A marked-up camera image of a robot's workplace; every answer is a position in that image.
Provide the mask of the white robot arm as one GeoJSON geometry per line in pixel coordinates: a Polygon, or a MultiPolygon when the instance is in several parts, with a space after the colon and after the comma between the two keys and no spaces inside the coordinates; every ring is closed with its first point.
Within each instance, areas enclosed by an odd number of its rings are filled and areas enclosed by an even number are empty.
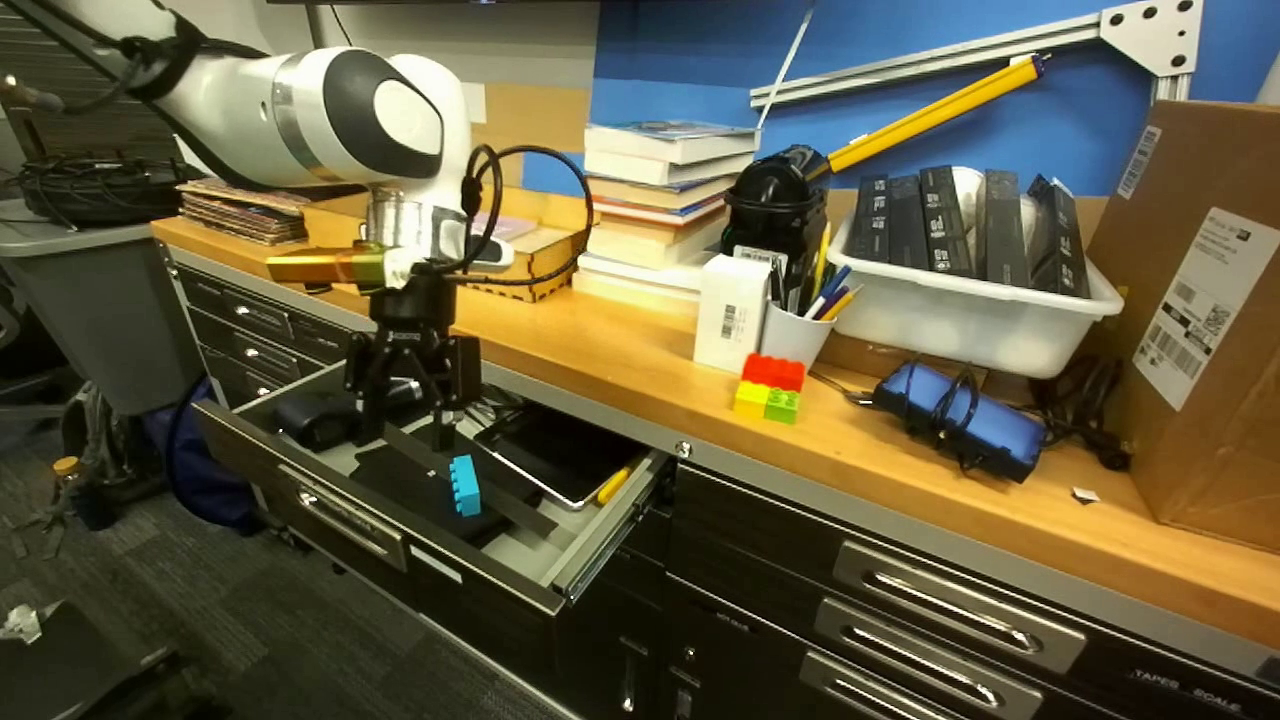
{"type": "Polygon", "coordinates": [[[264,52],[215,38],[167,0],[36,0],[121,55],[115,85],[148,103],[221,179],[275,192],[368,186],[375,341],[348,387],[360,430],[388,421],[388,383],[412,373],[444,407],[456,390],[451,274],[473,263],[473,128],[451,66],[412,52],[264,52]]]}

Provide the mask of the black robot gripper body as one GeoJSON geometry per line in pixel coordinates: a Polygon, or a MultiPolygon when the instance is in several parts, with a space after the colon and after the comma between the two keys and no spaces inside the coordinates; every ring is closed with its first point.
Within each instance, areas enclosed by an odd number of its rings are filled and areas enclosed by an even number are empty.
{"type": "Polygon", "coordinates": [[[379,289],[368,316],[388,341],[417,341],[438,352],[456,319],[456,283],[442,269],[417,263],[404,289],[379,289]]]}

